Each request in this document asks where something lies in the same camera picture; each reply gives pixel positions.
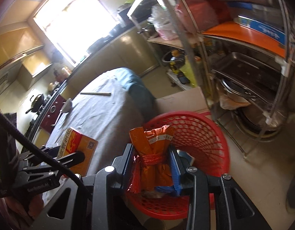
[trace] cardboard box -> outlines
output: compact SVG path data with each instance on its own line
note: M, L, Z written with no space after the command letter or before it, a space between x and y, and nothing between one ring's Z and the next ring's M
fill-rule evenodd
M81 134L73 128L68 128L59 148L57 158L62 158L75 151L83 152L85 154L85 160L71 167L70 170L81 176L86 176L97 144L98 142L96 140Z
M191 111L198 113L209 111L200 87L156 99L156 107L158 114L173 111Z

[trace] orange box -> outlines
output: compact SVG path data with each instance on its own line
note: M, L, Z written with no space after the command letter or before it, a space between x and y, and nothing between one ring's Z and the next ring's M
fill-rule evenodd
M83 152L85 154L85 160L71 167L70 170L81 176L86 176L97 144L98 142L96 140L81 134L72 127L68 128L59 148L57 158L62 158L75 151Z

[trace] plastic bag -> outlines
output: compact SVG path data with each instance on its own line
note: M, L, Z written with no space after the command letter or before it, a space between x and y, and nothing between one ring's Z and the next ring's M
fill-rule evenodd
M151 131L142 127L130 130L129 136L139 156L136 157L130 192L154 191L156 186L172 186L167 150L174 128L164 125Z
M207 30L220 23L231 21L230 12L225 2L220 0L185 0L198 29ZM183 3L177 4L175 12L186 30L197 33L192 19Z
M197 65L201 65L202 63L201 58L198 56L195 57L195 61ZM192 71L192 68L187 56L185 56L185 64L182 67L180 67L179 70L183 72L183 74L186 76L188 80L190 80L190 84L192 87L197 87L194 73Z
M166 12L159 5L152 7L152 14L148 21L154 24L157 33L164 40L168 41L178 38Z

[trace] red string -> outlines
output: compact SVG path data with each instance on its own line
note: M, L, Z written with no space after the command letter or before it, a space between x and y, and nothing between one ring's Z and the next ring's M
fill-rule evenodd
M128 191L137 194L141 192L141 167L163 163L166 160L166 156L150 154L150 155L144 155L141 157L140 156L134 157L134 160L135 160L135 167L133 169L133 176L132 176L131 184Z

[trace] screw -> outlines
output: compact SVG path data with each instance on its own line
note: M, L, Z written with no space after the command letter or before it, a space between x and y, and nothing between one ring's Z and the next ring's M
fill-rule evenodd
M223 178L224 178L225 180L230 180L230 179L231 179L231 175L225 173L225 174L223 174Z
M189 167L188 171L191 173L195 173L195 172L197 172L197 168L196 167Z
M105 171L108 172L108 173L113 172L114 171L114 167L113 166L107 166L105 168Z

